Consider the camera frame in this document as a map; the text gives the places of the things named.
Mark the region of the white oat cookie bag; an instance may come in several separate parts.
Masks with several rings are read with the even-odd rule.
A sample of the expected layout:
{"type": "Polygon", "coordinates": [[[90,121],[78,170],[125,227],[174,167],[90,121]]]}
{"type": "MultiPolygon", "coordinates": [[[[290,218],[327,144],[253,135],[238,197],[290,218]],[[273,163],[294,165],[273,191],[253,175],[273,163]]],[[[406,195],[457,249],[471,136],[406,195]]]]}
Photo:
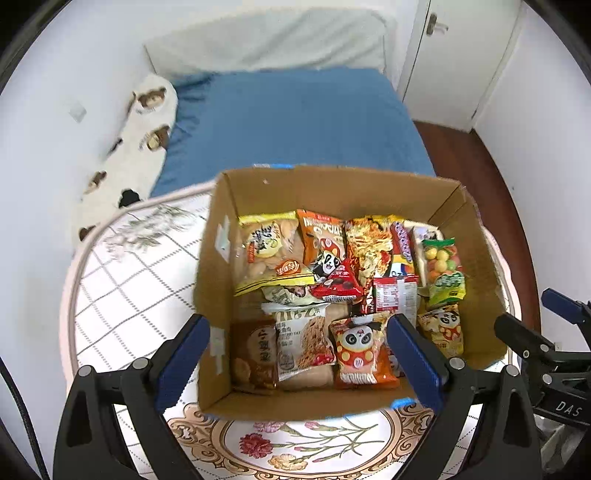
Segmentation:
{"type": "Polygon", "coordinates": [[[335,364],[335,350],[329,340],[327,307],[327,303],[262,305],[263,312],[276,321],[276,360],[280,382],[317,367],[335,364]]]}

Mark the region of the blue bed sheet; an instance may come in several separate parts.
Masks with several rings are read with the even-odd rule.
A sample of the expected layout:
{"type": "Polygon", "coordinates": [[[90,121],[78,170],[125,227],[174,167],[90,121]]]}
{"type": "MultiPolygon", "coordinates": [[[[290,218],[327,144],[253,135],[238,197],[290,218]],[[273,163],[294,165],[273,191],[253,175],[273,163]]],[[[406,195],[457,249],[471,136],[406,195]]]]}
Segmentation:
{"type": "Polygon", "coordinates": [[[173,87],[176,119],[154,197],[255,165],[435,173],[406,106],[375,69],[206,72],[173,87]]]}

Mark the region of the orange panda snack bag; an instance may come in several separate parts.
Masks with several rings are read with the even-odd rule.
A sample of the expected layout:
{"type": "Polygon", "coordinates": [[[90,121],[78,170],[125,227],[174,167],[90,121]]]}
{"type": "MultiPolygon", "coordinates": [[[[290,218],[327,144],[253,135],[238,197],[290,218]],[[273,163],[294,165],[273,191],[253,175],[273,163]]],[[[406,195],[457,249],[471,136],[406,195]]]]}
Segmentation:
{"type": "Polygon", "coordinates": [[[329,331],[335,340],[338,369],[335,387],[339,389],[397,389],[387,351],[389,312],[332,321],[329,331]]]}

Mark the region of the yellow noodle snack bag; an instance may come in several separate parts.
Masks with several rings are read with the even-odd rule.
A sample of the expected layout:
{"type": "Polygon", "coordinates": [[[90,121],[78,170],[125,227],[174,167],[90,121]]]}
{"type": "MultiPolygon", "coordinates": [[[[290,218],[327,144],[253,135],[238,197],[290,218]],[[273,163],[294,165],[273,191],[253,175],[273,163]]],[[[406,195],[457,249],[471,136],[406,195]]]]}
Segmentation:
{"type": "Polygon", "coordinates": [[[374,311],[375,279],[416,274],[404,222],[397,215],[369,215],[345,223],[346,251],[363,289],[363,300],[358,303],[361,313],[374,311]]]}

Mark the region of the white door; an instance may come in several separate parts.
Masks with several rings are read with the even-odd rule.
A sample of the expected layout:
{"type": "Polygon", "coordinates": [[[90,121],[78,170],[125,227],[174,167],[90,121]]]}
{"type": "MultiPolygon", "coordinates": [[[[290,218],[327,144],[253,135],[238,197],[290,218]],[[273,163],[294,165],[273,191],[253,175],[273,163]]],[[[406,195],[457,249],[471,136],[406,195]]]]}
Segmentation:
{"type": "Polygon", "coordinates": [[[520,1],[420,1],[399,92],[418,122],[468,132],[510,56],[520,1]],[[430,14],[449,26],[426,35],[430,14]]]}

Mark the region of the brown pastry packet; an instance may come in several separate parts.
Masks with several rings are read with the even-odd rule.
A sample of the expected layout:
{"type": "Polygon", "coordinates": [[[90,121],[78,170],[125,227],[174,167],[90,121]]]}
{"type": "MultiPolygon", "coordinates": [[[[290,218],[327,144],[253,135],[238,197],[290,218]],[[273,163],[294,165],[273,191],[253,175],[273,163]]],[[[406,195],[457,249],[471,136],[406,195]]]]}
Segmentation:
{"type": "Polygon", "coordinates": [[[238,323],[230,328],[232,386],[255,392],[274,390],[279,382],[276,322],[270,318],[238,323]]]}

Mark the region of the yellow panda snack bag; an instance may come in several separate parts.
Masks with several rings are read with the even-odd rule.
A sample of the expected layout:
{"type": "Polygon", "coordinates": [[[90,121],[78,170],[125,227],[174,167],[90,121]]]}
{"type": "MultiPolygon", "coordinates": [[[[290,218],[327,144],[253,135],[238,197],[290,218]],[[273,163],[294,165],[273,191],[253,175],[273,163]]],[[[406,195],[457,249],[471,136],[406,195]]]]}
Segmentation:
{"type": "Polygon", "coordinates": [[[457,304],[420,314],[418,327],[446,358],[461,357],[464,354],[464,335],[457,304]]]}

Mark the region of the small pale snack packet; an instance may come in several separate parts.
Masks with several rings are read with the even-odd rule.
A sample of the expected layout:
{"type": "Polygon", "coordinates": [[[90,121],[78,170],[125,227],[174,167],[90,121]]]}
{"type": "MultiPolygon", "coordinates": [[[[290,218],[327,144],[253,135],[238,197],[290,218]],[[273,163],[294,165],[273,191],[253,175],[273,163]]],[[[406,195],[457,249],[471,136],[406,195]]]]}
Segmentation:
{"type": "Polygon", "coordinates": [[[266,286],[262,288],[263,297],[271,303],[286,306],[308,306],[322,303],[311,294],[310,286],[266,286]]]}

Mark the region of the cardboard milk box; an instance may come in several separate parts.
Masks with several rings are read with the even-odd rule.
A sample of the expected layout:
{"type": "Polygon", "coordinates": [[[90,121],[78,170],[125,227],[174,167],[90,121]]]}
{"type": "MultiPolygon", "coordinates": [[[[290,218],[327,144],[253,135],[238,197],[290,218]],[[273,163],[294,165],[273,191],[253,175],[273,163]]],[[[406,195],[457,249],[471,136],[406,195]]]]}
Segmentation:
{"type": "Polygon", "coordinates": [[[391,313],[473,368],[506,353],[480,214],[450,179],[346,167],[222,172],[194,304],[211,325],[197,401],[221,418],[320,419],[409,395],[389,364],[391,313]]]}

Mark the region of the green candy bag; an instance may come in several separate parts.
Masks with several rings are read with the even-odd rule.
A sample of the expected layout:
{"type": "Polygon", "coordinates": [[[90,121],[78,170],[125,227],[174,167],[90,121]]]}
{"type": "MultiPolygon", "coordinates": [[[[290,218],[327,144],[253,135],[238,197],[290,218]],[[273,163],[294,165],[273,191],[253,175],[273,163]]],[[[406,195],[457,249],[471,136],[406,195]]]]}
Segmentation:
{"type": "Polygon", "coordinates": [[[456,304],[466,296],[466,280],[459,250],[454,238],[425,240],[429,310],[456,304]]]}

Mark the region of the red white sachet packet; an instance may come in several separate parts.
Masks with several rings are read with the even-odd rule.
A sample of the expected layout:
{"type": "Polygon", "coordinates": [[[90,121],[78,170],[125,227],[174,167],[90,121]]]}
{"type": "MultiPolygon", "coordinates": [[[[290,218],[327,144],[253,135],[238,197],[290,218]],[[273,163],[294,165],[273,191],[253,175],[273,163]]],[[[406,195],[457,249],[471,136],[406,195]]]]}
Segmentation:
{"type": "Polygon", "coordinates": [[[413,326],[417,323],[418,284],[416,275],[375,278],[373,282],[374,309],[404,314],[413,326]]]}

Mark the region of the red snack packet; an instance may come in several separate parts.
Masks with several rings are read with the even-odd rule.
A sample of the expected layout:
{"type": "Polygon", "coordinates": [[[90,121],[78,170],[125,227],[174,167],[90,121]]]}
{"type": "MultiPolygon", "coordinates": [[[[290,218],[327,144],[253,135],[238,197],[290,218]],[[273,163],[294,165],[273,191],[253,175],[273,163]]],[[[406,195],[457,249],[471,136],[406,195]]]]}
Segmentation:
{"type": "Polygon", "coordinates": [[[363,297],[363,288],[348,271],[334,272],[324,282],[311,287],[311,294],[324,302],[356,302],[363,297]]]}

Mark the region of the yellow cracker bag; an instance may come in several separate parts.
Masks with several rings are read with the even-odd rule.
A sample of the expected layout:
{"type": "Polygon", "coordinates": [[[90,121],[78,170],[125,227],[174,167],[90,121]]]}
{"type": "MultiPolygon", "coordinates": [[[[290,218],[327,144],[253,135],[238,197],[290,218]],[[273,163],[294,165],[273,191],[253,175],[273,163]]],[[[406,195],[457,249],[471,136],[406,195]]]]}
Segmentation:
{"type": "Polygon", "coordinates": [[[304,265],[297,212],[243,215],[238,218],[235,296],[263,287],[310,286],[311,269],[304,265]]]}

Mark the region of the red panda snack bag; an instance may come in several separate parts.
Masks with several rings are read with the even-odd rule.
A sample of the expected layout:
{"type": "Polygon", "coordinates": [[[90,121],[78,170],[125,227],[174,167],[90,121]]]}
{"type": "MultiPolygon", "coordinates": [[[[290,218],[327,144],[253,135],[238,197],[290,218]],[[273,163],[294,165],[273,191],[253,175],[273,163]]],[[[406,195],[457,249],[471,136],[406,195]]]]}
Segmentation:
{"type": "Polygon", "coordinates": [[[346,259],[344,222],[304,209],[297,210],[297,219],[304,242],[304,265],[314,274],[315,282],[325,281],[346,259]]]}

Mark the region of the bear print pillow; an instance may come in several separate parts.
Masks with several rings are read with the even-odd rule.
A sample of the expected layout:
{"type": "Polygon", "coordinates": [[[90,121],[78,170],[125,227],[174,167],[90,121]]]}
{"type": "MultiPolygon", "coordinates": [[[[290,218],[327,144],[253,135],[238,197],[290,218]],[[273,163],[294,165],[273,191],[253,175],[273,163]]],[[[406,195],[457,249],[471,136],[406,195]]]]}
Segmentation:
{"type": "Polygon", "coordinates": [[[177,104],[172,84],[155,74],[132,92],[124,125],[77,208],[77,241],[118,210],[150,196],[164,164],[177,104]]]}

